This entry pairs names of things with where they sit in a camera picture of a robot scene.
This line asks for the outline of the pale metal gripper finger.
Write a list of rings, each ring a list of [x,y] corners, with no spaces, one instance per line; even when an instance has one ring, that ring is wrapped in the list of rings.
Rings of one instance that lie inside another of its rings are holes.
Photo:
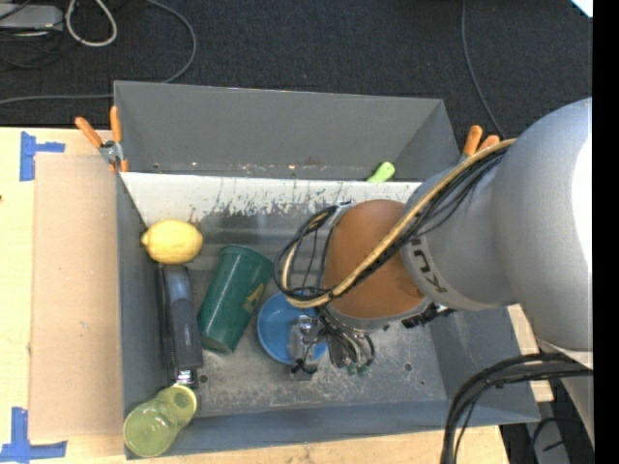
[[[287,341],[292,371],[315,370],[315,343],[302,332],[293,332]]]
[[[296,319],[296,331],[301,339],[317,339],[320,332],[318,319],[306,314],[299,315]]]

